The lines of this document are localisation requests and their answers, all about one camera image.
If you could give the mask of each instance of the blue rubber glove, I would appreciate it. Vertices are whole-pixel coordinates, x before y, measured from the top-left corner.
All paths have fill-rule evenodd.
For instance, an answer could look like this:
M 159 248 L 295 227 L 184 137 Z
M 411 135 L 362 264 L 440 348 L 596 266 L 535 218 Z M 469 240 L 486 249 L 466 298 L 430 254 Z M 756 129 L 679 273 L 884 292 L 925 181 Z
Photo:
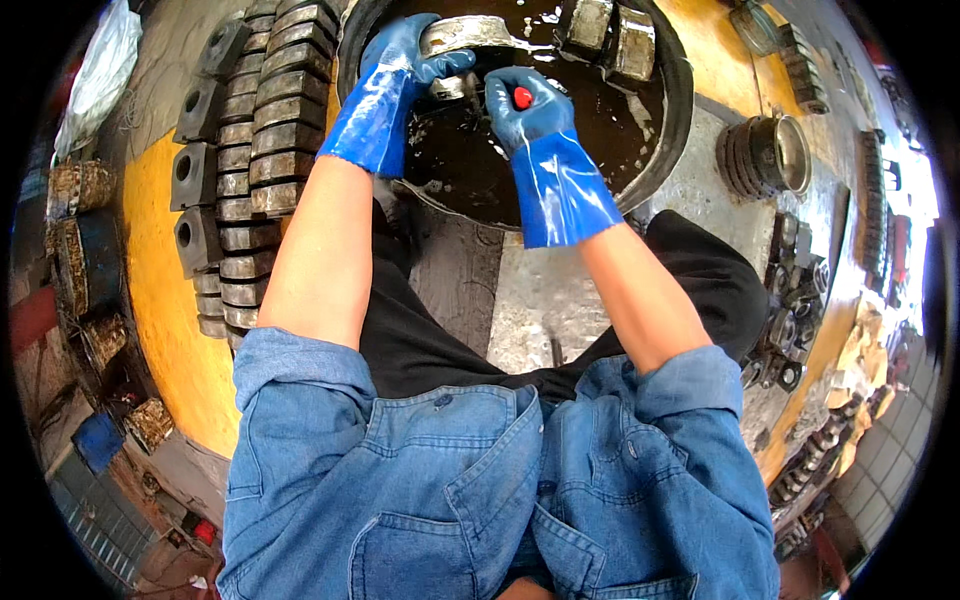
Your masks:
M 360 61 L 360 80 L 344 101 L 317 156 L 334 155 L 383 177 L 403 177 L 410 106 L 433 80 L 473 66 L 470 50 L 425 60 L 420 34 L 438 14 L 399 19 L 371 40 Z
M 577 139 L 570 100 L 527 67 L 497 69 L 486 82 L 493 132 L 514 169 L 523 246 L 572 246 L 622 223 L 603 176 Z M 514 106 L 517 87 L 534 97 L 526 110 Z

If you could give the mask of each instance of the denim shirt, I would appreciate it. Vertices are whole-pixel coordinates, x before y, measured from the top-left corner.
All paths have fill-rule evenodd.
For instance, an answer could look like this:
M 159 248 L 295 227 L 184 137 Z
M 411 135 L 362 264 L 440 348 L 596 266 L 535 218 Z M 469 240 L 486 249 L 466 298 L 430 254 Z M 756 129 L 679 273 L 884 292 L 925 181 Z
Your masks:
M 491 598 L 522 540 L 561 598 L 777 597 L 718 347 L 645 375 L 599 360 L 559 405 L 532 386 L 395 400 L 358 352 L 260 328 L 233 378 L 227 599 Z

